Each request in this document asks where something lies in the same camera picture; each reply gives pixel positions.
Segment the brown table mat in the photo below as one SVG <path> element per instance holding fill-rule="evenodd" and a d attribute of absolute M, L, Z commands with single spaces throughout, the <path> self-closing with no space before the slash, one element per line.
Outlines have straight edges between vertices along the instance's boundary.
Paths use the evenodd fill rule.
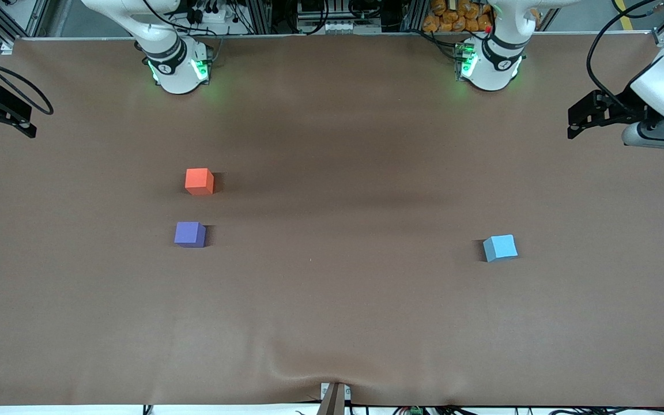
<path fill-rule="evenodd" d="M 0 405 L 664 406 L 664 150 L 567 139 L 591 42 L 484 93 L 417 35 L 229 39 L 182 96 L 18 42 L 55 113 L 0 125 Z"/>

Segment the light blue foam block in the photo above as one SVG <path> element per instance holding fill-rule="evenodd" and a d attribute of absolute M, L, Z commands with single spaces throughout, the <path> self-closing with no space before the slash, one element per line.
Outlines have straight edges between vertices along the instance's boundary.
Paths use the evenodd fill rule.
<path fill-rule="evenodd" d="M 494 235 L 482 242 L 485 258 L 488 263 L 503 262 L 518 258 L 514 235 Z"/>

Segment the bag of orange items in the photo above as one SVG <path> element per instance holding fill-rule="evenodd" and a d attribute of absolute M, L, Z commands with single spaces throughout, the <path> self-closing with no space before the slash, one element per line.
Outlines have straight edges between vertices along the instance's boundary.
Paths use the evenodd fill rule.
<path fill-rule="evenodd" d="M 495 10 L 482 0 L 428 0 L 423 32 L 489 32 Z"/>

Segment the purple foam block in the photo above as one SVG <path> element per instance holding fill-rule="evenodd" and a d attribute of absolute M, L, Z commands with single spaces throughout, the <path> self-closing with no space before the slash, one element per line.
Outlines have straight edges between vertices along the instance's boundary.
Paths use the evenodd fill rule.
<path fill-rule="evenodd" d="M 176 224 L 174 244 L 184 248 L 206 246 L 206 227 L 200 222 L 180 221 Z"/>

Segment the orange foam block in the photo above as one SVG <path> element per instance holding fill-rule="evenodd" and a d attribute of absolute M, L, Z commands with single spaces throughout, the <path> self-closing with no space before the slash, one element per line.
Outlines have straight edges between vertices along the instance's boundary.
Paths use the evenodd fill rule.
<path fill-rule="evenodd" d="M 188 168 L 184 188 L 192 196 L 211 195 L 214 193 L 214 175 L 208 168 Z"/>

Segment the white terminal block row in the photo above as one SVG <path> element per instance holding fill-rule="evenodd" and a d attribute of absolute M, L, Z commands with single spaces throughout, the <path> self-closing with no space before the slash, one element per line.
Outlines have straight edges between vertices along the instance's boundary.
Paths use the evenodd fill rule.
<path fill-rule="evenodd" d="M 316 35 L 378 35 L 383 28 L 378 19 L 374 20 L 330 20 Z"/>

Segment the white power strip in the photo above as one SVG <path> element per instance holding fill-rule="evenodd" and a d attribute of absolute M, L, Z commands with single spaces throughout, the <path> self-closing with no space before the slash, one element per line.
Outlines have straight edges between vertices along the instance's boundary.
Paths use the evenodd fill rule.
<path fill-rule="evenodd" d="M 228 7 L 225 2 L 196 3 L 187 12 L 190 24 L 226 24 L 229 21 Z"/>

